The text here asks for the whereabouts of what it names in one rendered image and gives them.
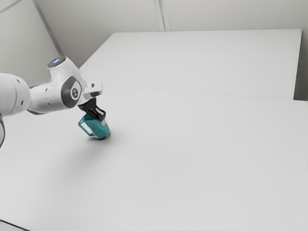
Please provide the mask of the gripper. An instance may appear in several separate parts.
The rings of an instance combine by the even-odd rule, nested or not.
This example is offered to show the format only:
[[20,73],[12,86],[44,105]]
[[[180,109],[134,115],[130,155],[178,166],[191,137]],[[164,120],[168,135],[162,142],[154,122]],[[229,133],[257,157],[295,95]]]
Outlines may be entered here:
[[96,102],[96,97],[94,97],[87,102],[78,105],[78,108],[89,114],[93,119],[96,119],[97,121],[103,121],[106,117],[106,112],[97,107]]

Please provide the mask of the teal faceted mug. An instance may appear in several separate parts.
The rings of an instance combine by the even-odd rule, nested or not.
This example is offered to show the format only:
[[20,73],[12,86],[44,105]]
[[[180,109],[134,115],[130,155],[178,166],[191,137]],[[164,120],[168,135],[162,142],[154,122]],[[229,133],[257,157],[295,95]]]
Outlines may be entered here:
[[85,114],[78,122],[78,126],[89,136],[96,139],[105,139],[110,129],[105,120],[100,122],[88,114]]

